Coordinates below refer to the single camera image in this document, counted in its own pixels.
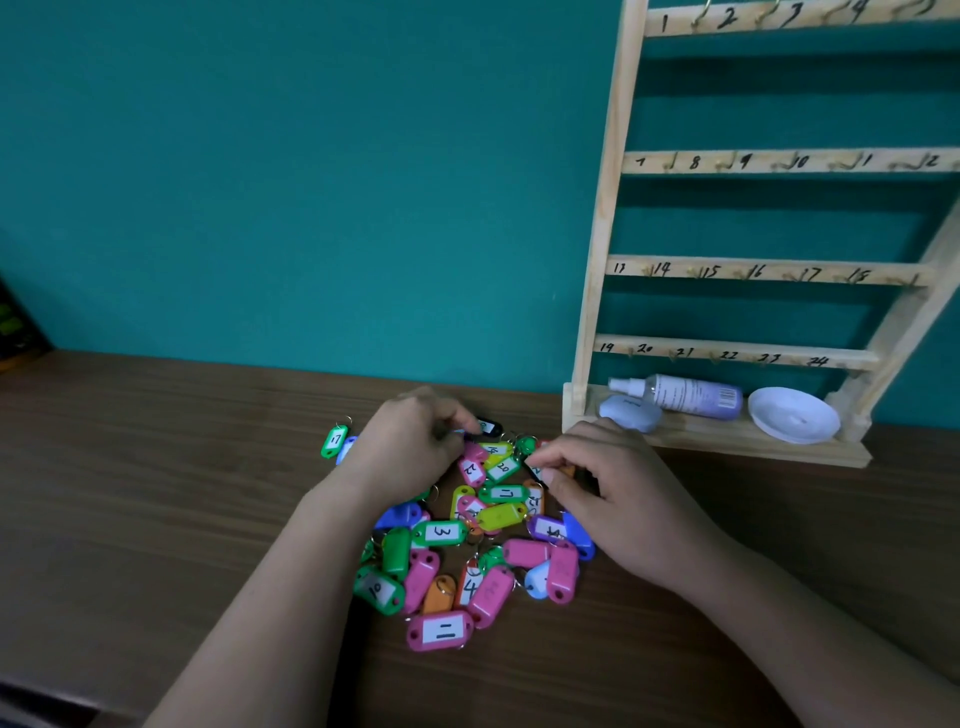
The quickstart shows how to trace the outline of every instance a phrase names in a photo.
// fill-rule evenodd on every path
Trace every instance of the hand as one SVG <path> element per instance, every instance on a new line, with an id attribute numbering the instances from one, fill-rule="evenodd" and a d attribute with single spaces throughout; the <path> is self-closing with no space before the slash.
<path id="1" fill-rule="evenodd" d="M 683 592 L 704 554 L 729 541 L 642 435 L 609 418 L 574 425 L 527 464 L 544 468 L 550 493 L 617 564 L 666 589 Z M 603 497 L 554 470 L 566 464 L 593 473 Z"/>
<path id="2" fill-rule="evenodd" d="M 389 508 L 436 483 L 463 454 L 454 429 L 479 434 L 480 424 L 458 401 L 420 387 L 380 405 L 337 471 Z"/>

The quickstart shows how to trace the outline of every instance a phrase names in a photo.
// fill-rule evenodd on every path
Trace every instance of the green key tag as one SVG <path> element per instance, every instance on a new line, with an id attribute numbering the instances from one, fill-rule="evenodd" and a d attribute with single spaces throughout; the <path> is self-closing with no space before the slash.
<path id="1" fill-rule="evenodd" d="M 383 544 L 380 545 L 383 550 L 382 569 L 397 581 L 407 578 L 412 540 L 410 529 L 406 526 L 398 526 L 387 531 L 387 535 L 383 537 Z"/>
<path id="2" fill-rule="evenodd" d="M 487 477 L 494 483 L 499 483 L 501 480 L 516 473 L 519 469 L 520 464 L 516 462 L 513 457 L 508 457 L 506 460 L 501 460 L 492 468 L 489 468 L 487 470 Z"/>
<path id="3" fill-rule="evenodd" d="M 485 503 L 523 503 L 530 497 L 530 491 L 522 485 L 491 485 L 480 489 L 477 497 Z"/>
<path id="4" fill-rule="evenodd" d="M 360 567 L 357 571 L 353 580 L 353 593 L 387 617 L 399 612 L 407 598 L 402 584 L 372 566 Z"/>
<path id="5" fill-rule="evenodd" d="M 336 425 L 331 429 L 324 440 L 324 447 L 320 450 L 320 455 L 329 460 L 331 457 L 335 457 L 340 448 L 344 446 L 344 441 L 347 439 L 347 432 L 349 427 L 346 425 Z"/>
<path id="6" fill-rule="evenodd" d="M 375 553 L 376 546 L 373 543 L 373 539 L 367 540 L 367 542 L 363 544 L 363 555 L 360 557 L 360 563 L 365 564 L 370 561 Z"/>
<path id="7" fill-rule="evenodd" d="M 518 449 L 524 457 L 534 454 L 534 450 L 537 449 L 537 438 L 531 435 L 521 437 L 516 441 L 516 449 Z"/>
<path id="8" fill-rule="evenodd" d="M 414 527 L 414 546 L 457 546 L 467 540 L 467 533 L 463 521 L 424 521 Z"/>
<path id="9" fill-rule="evenodd" d="M 506 564 L 507 560 L 503 558 L 503 546 L 494 546 L 487 553 L 480 556 L 477 566 L 480 571 L 487 573 L 490 569 L 500 564 Z"/>

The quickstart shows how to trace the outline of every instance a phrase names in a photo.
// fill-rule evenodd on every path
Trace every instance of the brown tabletop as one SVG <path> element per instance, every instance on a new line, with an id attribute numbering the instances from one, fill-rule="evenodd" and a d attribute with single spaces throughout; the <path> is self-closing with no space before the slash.
<path id="1" fill-rule="evenodd" d="M 75 352 L 0 376 L 0 682 L 148 712 L 329 471 L 334 421 L 362 427 L 411 386 Z M 448 389 L 514 431 L 559 431 L 559 396 Z M 958 446 L 878 426 L 863 471 L 664 456 L 739 540 L 957 681 Z M 448 549 L 444 570 L 464 558 Z M 603 554 L 571 604 L 517 591 L 463 650 L 413 653 L 404 633 L 353 604 L 343 724 L 795 724 L 696 610 Z"/>

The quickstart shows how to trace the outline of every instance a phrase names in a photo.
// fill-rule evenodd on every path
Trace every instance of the numbered wooden bar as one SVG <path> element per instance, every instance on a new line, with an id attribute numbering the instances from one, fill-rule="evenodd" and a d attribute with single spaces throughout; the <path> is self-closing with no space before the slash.
<path id="1" fill-rule="evenodd" d="M 728 149 L 626 152 L 625 175 L 767 175 L 960 172 L 960 147 Z"/>
<path id="2" fill-rule="evenodd" d="M 646 37 L 789 31 L 960 17 L 960 0 L 818 0 L 681 5 L 647 11 Z"/>
<path id="3" fill-rule="evenodd" d="M 610 255 L 608 276 L 670 279 L 782 280 L 799 283 L 926 287 L 936 269 L 919 263 L 777 260 L 682 255 Z"/>
<path id="4" fill-rule="evenodd" d="M 598 333 L 593 350 L 628 356 L 666 356 L 670 359 L 710 359 L 720 363 L 777 364 L 817 369 L 848 369 L 870 372 L 879 364 L 873 352 L 857 349 L 790 347 L 779 344 L 751 344 L 742 341 L 665 339 L 653 336 L 621 336 Z"/>

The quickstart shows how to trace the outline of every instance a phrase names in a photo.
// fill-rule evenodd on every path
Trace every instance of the person's left arm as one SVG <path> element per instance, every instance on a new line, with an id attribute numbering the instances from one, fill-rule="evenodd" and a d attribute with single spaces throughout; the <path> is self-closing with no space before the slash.
<path id="1" fill-rule="evenodd" d="M 385 402 L 343 464 L 303 497 L 145 727 L 323 725 L 364 542 L 387 508 L 463 452 L 454 428 L 480 431 L 462 404 L 429 387 Z"/>

